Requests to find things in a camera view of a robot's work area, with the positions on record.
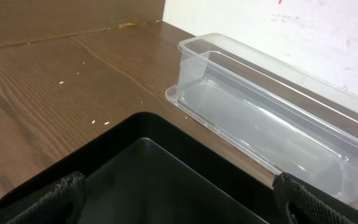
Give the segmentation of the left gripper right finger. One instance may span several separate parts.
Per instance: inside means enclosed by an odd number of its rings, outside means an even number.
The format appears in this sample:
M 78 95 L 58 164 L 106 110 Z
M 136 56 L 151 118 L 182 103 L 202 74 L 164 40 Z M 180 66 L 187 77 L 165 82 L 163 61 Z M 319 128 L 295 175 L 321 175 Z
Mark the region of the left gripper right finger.
M 284 173 L 275 176 L 273 195 L 278 211 L 287 223 L 353 223 Z

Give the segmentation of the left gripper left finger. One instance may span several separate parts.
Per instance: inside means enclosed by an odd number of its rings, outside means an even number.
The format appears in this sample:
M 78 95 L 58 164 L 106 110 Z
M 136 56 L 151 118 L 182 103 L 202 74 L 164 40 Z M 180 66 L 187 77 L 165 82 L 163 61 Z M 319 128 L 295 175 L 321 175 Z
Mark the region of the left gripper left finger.
M 77 224 L 86 203 L 86 178 L 74 172 L 9 220 L 13 224 Z

